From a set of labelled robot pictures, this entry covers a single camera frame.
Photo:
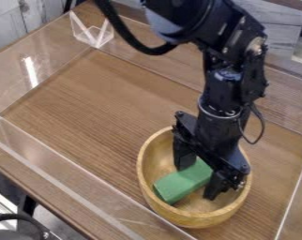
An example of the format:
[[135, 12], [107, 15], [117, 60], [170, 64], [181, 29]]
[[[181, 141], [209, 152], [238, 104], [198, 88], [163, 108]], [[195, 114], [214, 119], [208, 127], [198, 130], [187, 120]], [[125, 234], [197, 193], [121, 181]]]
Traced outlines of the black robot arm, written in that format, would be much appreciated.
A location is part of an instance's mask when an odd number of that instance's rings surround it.
[[153, 32], [169, 44], [190, 43], [204, 58], [204, 91], [197, 114], [174, 114], [173, 164], [186, 169], [201, 158], [212, 169], [202, 197], [213, 200], [245, 184], [249, 163], [238, 142], [254, 101], [265, 96], [268, 51], [262, 24], [232, 0], [143, 0]]

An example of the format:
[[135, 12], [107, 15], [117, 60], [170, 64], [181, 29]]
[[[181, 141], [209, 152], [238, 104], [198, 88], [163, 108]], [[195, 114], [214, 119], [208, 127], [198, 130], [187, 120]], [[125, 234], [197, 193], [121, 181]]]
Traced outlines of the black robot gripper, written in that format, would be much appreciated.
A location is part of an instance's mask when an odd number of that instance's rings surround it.
[[222, 111], [204, 99], [197, 100], [197, 115], [174, 113], [171, 154], [177, 171], [185, 170], [201, 158], [210, 166], [210, 180], [204, 198], [213, 201], [229, 188], [238, 189], [250, 173], [249, 163], [238, 150], [238, 141], [250, 116], [248, 107]]

